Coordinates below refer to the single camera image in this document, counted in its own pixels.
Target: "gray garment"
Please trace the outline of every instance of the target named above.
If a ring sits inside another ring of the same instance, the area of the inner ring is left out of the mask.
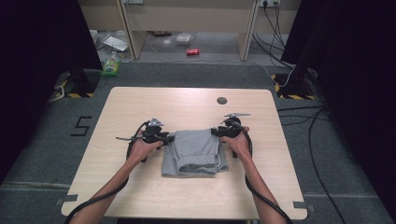
[[[163,175],[214,175],[228,168],[219,138],[210,130],[169,133],[175,140],[163,154]]]

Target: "red can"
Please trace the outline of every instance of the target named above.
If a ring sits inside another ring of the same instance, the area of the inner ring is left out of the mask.
[[[188,49],[187,56],[191,56],[191,55],[199,55],[199,49]]]

